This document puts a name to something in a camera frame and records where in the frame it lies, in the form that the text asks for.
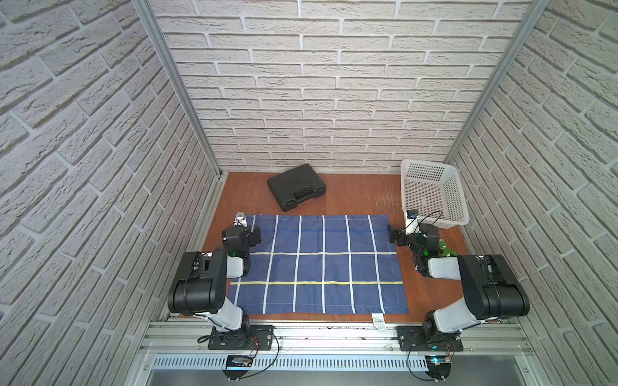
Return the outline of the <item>blue checked pillowcase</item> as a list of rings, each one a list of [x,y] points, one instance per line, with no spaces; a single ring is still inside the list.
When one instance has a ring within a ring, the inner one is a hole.
[[[250,215],[248,225],[261,241],[228,290],[247,314],[408,313],[388,216]]]

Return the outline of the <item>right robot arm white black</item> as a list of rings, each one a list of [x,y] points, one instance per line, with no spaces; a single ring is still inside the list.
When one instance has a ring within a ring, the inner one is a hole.
[[[415,269],[425,278],[458,281],[463,297],[447,307],[430,311],[420,339],[437,343],[488,321],[526,316],[530,301],[502,255],[440,254],[439,230],[413,222],[405,228],[388,227],[389,242],[407,247]]]

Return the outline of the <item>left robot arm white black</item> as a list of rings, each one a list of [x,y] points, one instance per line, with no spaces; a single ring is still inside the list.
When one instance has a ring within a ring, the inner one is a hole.
[[[261,243],[260,228],[236,222],[222,231],[223,245],[210,253],[183,254],[167,294],[172,313],[204,318],[220,333],[249,330],[249,318],[227,298],[227,281],[248,275],[250,249]]]

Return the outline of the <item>white pillowcase label tag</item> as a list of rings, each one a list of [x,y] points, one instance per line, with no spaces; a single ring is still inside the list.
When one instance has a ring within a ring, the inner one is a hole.
[[[371,317],[375,329],[378,331],[385,331],[387,329],[385,316],[382,313],[373,313]]]

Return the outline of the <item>green plastic toy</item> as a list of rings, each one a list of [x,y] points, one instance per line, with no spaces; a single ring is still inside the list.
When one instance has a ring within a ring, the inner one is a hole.
[[[440,257],[457,257],[458,256],[458,254],[454,250],[450,249],[447,246],[447,243],[445,240],[441,240],[439,242],[438,252],[439,252]]]

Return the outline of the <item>white perforated plastic basket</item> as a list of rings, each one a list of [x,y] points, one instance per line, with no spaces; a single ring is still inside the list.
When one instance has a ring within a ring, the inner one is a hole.
[[[400,166],[402,210],[418,210],[418,223],[452,228],[469,223],[458,170],[440,162],[404,159]]]

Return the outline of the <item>black plastic tool case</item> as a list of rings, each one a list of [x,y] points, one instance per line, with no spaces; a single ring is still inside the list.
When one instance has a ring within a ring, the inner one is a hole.
[[[326,184],[308,163],[269,178],[267,185],[284,212],[327,191]]]

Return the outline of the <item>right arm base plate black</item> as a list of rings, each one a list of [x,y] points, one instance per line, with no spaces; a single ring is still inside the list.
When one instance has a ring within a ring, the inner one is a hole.
[[[402,352],[462,352],[460,334],[426,332],[422,326],[397,326],[398,343]]]

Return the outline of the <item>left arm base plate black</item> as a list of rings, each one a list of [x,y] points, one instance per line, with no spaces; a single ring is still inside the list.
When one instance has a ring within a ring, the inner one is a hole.
[[[273,325],[252,325],[248,330],[218,331],[212,328],[208,349],[211,351],[269,351],[274,341]]]

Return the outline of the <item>aluminium frame rail front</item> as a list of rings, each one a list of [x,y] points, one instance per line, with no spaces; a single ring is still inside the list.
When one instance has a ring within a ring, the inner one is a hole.
[[[384,330],[372,323],[300,323],[266,321],[274,327],[283,354],[405,354],[407,352],[452,354],[449,347],[441,351],[431,350],[431,344],[408,344],[405,348],[403,335],[397,332],[397,323],[389,323]],[[197,340],[212,331],[205,321],[199,319],[174,319],[152,322],[146,329],[138,353],[197,353],[206,352],[207,344]],[[459,337],[462,355],[534,355],[521,327],[517,324],[486,323],[465,330]]]

